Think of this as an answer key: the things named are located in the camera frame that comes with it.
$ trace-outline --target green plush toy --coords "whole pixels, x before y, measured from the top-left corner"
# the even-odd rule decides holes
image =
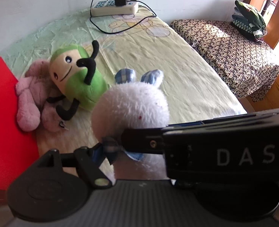
[[[69,45],[58,49],[51,57],[49,73],[52,81],[63,95],[49,97],[49,103],[64,98],[72,102],[69,110],[57,105],[57,114],[63,120],[70,120],[78,107],[91,110],[99,97],[109,88],[102,74],[96,68],[95,57],[99,51],[98,41],[92,41],[93,52],[89,57],[87,51],[79,45]]]

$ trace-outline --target white power strip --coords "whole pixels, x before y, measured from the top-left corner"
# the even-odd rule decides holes
[[[125,6],[115,6],[114,0],[97,2],[91,8],[92,17],[116,15],[116,14],[136,14],[139,9],[139,3],[136,1],[127,1]]]

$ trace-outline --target red board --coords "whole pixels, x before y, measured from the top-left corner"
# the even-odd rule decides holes
[[[0,189],[24,172],[38,157],[35,133],[23,132],[16,123],[17,79],[0,58]]]

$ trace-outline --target plush toy ear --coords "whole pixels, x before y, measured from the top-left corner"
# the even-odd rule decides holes
[[[164,73],[161,70],[153,70],[146,72],[141,79],[141,82],[149,83],[155,87],[159,87],[164,78]]]
[[[115,82],[117,84],[134,82],[136,79],[135,71],[133,69],[124,68],[115,75]]]

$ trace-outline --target plush toy eye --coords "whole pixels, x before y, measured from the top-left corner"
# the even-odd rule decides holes
[[[72,58],[69,57],[69,56],[67,56],[67,57],[65,58],[65,60],[66,60],[67,63],[70,63],[70,62],[72,61]]]

